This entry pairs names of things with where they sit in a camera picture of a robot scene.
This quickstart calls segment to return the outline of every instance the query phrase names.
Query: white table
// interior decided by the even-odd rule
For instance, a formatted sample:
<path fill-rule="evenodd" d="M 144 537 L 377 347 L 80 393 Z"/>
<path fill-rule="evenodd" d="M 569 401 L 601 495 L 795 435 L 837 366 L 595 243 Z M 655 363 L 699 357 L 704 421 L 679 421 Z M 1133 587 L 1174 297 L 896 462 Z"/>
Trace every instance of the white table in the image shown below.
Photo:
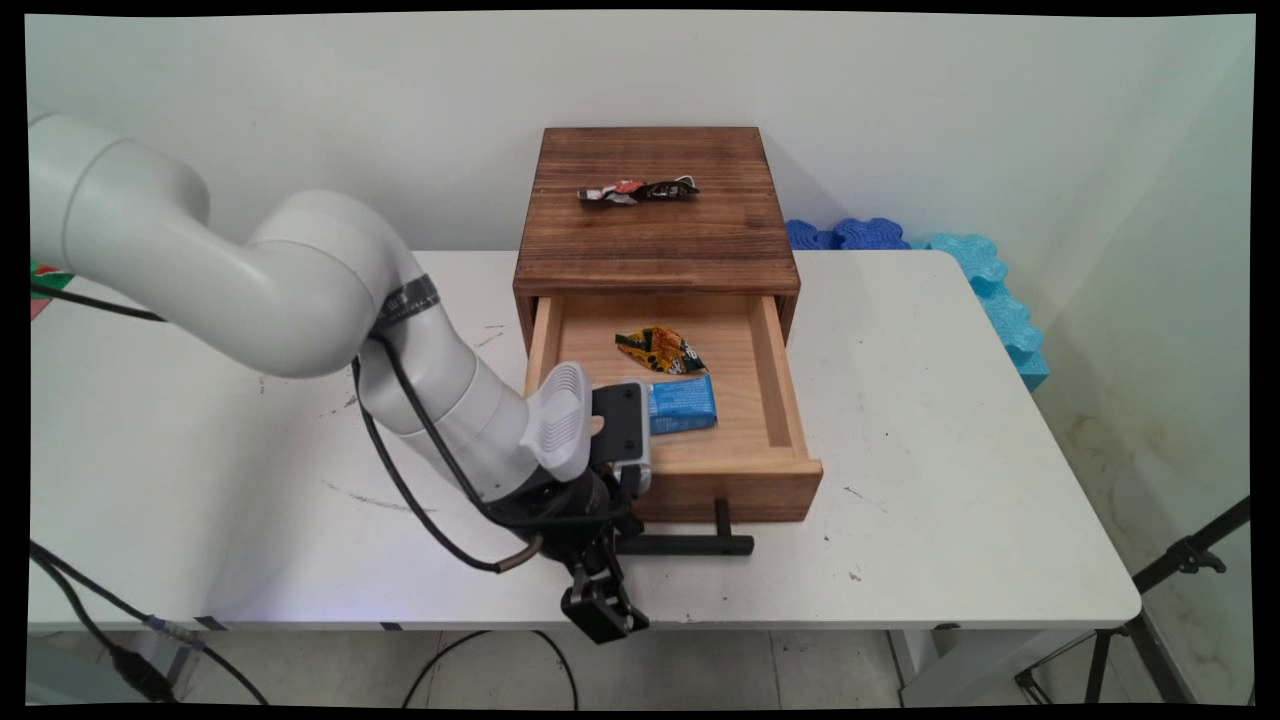
<path fill-rule="evenodd" d="M 521 387 L 516 254 L 417 256 L 462 338 Z M 805 521 L 735 529 L 755 536 L 751 557 L 625 557 L 654 626 L 1012 630 L 974 633 L 936 661 L 928 633 L 897 634 L 904 700 L 918 705 L 959 702 L 1001 662 L 1137 615 L 1128 573 L 956 263 L 933 251 L 796 261 L 787 352 L 826 477 Z M 68 290 L 124 301 L 83 279 Z M 562 566 L 471 570 L 402 506 L 348 373 L 264 377 L 175 327 L 60 301 L 31 342 L 32 537 L 145 611 L 192 628 L 198 616 L 233 629 L 567 625 Z M 490 559 L 520 547 L 388 445 L 454 542 Z M 29 568 L 28 628 L 77 626 Z M 104 628 L 136 626 L 86 605 Z"/>

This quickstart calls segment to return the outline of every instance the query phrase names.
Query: blue snack package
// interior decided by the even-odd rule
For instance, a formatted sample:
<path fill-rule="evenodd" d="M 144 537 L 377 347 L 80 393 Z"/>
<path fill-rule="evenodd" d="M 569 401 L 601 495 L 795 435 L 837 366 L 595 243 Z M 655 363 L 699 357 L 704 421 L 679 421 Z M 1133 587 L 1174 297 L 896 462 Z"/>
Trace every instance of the blue snack package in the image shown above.
<path fill-rule="evenodd" d="M 680 433 L 716 424 L 712 377 L 649 386 L 649 434 Z"/>

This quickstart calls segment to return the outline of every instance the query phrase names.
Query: blue foam block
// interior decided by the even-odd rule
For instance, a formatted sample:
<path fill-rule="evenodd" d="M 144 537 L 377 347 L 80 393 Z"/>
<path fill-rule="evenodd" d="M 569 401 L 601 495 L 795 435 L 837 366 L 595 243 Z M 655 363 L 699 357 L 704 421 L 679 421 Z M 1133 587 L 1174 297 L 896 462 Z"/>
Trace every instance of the blue foam block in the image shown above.
<path fill-rule="evenodd" d="M 996 243 L 980 234 L 940 234 L 928 247 L 956 259 L 1027 389 L 1039 387 L 1048 377 L 1048 365 L 1039 354 L 1044 336 L 1032 325 L 1030 309 L 1010 295 L 1005 284 L 1009 265 L 996 258 Z"/>
<path fill-rule="evenodd" d="M 1009 275 L 1009 265 L 996 258 L 996 243 L 980 234 L 940 234 L 929 241 L 929 249 L 955 258 L 979 297 L 987 297 L 997 286 L 1004 287 Z"/>
<path fill-rule="evenodd" d="M 804 220 L 787 220 L 787 240 L 792 250 L 838 250 L 836 233 L 819 231 Z"/>
<path fill-rule="evenodd" d="M 845 218 L 836 223 L 836 237 L 844 250 L 910 250 L 902 242 L 902 225 L 884 218 L 872 218 L 865 223 L 858 218 Z"/>
<path fill-rule="evenodd" d="M 987 297 L 978 297 L 987 319 L 996 328 L 1000 342 L 1005 345 L 1014 365 L 1024 363 L 1039 351 L 1044 336 L 1032 327 L 1032 311 L 1009 295 L 1005 283 L 1000 283 Z"/>
<path fill-rule="evenodd" d="M 1044 382 L 1044 378 L 1048 377 L 1048 365 L 1041 357 L 1039 352 L 1033 352 L 1029 359 L 1018 365 L 1018 374 L 1023 377 L 1023 384 L 1030 392 L 1038 388 Z"/>

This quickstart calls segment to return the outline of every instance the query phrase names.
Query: snack wrapper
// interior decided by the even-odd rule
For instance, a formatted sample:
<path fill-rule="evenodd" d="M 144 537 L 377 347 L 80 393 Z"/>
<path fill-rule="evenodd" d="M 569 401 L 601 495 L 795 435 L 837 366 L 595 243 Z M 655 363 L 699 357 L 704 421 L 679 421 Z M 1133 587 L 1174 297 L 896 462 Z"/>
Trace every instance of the snack wrapper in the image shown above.
<path fill-rule="evenodd" d="M 618 350 L 658 373 L 682 375 L 707 368 L 698 352 L 671 328 L 649 325 L 627 336 L 614 336 L 613 341 Z"/>

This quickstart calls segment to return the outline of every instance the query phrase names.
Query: white wall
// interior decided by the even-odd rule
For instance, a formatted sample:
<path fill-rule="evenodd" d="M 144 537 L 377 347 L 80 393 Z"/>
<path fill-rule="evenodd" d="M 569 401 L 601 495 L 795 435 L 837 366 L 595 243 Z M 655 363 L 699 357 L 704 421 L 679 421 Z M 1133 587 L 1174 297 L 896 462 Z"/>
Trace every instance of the white wall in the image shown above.
<path fill-rule="evenodd" d="M 1251 41 L 1046 328 L 1034 397 L 1134 571 L 1249 493 L 1252 113 Z M 1213 551 L 1143 600 L 1201 702 L 1243 705 L 1248 527 Z"/>
<path fill-rule="evenodd" d="M 1137 568 L 1247 484 L 1254 28 L 799 12 L 28 17 L 27 92 L 195 165 L 229 237 L 326 187 L 420 249 L 515 249 L 544 127 L 759 126 L 787 218 L 881 215 L 909 238 L 997 242 L 1046 331 L 1041 407 Z M 1197 691 L 1222 701 L 1243 701 L 1252 676 L 1240 543 L 1224 550 L 1229 575 L 1149 598 Z"/>
<path fill-rule="evenodd" d="M 544 127 L 754 124 L 787 218 L 882 215 L 909 238 L 984 233 L 1048 323 L 1074 288 L 1033 281 L 1092 263 L 1101 249 L 1078 240 L 1132 205 L 1234 58 L 1221 47 L 1252 32 L 1242 26 L 810 12 L 28 17 L 27 92 L 189 161 L 229 236 L 297 190 L 328 187 L 366 200 L 420 249 L 515 249 Z"/>

